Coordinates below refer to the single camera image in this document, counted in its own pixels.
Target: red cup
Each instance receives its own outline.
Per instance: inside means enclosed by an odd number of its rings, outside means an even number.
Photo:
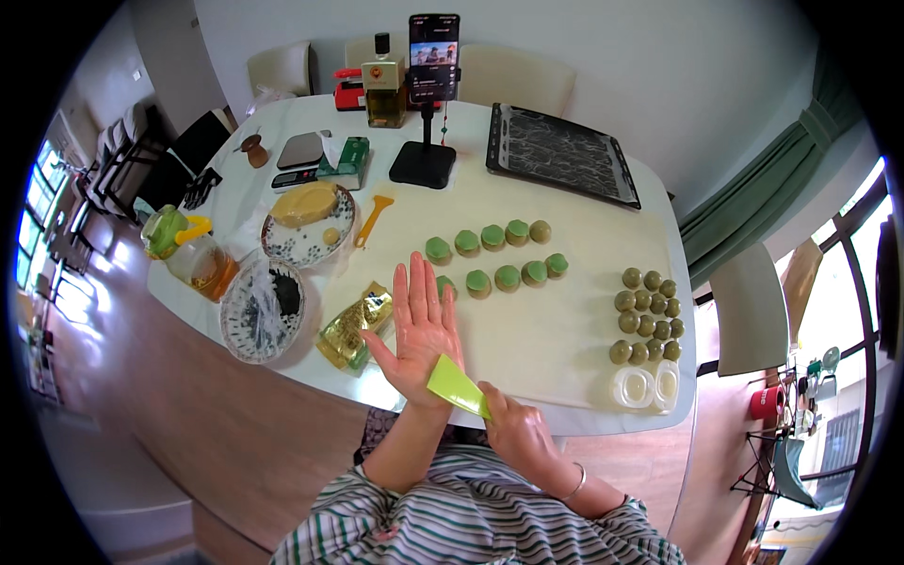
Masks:
[[[750,397],[750,417],[763,419],[781,414],[785,408],[785,390],[780,386],[756,391]]]

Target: beaded keychain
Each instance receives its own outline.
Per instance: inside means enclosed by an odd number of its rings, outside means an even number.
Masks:
[[[439,140],[439,144],[443,147],[446,146],[446,132],[448,131],[448,128],[446,128],[446,120],[448,119],[448,110],[449,103],[443,102],[443,128],[439,130],[443,132],[443,137]]]

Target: hand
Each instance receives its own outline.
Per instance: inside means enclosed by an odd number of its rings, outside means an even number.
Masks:
[[[552,443],[540,409],[524,406],[486,381],[477,387],[486,395],[492,420],[486,423],[490,447],[525,479],[552,496],[568,496],[580,482],[580,470]]]
[[[443,290],[441,305],[433,267],[415,251],[411,253],[410,287],[401,263],[392,279],[396,354],[374,332],[361,331],[386,380],[409,404],[422,408],[451,409],[448,402],[427,390],[427,381],[441,353],[448,355],[459,369],[465,369],[452,289],[446,286]]]

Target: yellow jar handle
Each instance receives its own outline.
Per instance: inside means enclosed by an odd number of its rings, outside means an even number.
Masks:
[[[182,245],[186,241],[200,237],[210,231],[213,227],[213,224],[211,224],[211,219],[204,216],[185,216],[185,219],[195,225],[193,228],[189,228],[188,230],[180,230],[175,233],[175,237],[173,239],[175,240],[176,245]]]

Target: silver bracelet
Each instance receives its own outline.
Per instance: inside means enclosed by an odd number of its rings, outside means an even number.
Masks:
[[[578,469],[580,469],[580,483],[578,483],[578,486],[574,487],[574,490],[571,491],[571,494],[569,494],[565,498],[559,499],[563,503],[577,496],[580,492],[580,489],[584,487],[584,483],[587,482],[587,469],[585,469],[584,466],[577,461],[572,461],[571,464],[578,466]]]

